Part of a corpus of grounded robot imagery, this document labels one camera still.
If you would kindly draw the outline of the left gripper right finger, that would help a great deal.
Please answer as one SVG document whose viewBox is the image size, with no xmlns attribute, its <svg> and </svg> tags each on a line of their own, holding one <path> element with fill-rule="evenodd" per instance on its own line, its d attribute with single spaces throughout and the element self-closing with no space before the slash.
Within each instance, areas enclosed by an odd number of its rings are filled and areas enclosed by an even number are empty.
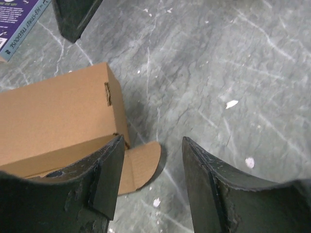
<svg viewBox="0 0 311 233">
<path fill-rule="evenodd" d="M 247 174 L 182 140 L 183 166 L 196 233 L 308 233 L 311 182 L 276 183 Z"/>
</svg>

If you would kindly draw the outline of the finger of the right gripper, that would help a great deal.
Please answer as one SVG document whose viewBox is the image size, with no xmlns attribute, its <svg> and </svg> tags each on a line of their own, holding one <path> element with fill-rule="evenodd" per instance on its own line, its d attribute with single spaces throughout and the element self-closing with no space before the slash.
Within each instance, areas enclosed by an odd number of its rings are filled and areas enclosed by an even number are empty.
<svg viewBox="0 0 311 233">
<path fill-rule="evenodd" d="M 52 0 L 60 34 L 75 43 L 103 0 Z"/>
</svg>

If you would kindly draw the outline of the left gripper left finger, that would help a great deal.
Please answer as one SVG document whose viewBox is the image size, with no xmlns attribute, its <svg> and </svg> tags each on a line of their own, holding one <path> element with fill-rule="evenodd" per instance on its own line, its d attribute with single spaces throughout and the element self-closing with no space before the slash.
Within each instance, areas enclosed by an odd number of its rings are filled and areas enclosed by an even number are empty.
<svg viewBox="0 0 311 233">
<path fill-rule="evenodd" d="M 0 174 L 3 233 L 105 233 L 114 218 L 124 161 L 119 135 L 45 177 Z"/>
</svg>

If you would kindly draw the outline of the brown cardboard box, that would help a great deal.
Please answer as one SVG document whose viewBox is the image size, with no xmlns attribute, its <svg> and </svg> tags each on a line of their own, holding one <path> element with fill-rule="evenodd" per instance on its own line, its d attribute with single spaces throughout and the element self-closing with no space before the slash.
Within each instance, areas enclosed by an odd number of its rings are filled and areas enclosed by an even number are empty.
<svg viewBox="0 0 311 233">
<path fill-rule="evenodd" d="M 0 95 L 0 168 L 23 178 L 44 176 L 125 140 L 119 194 L 143 187 L 155 174 L 156 141 L 132 148 L 121 85 L 99 63 Z"/>
</svg>

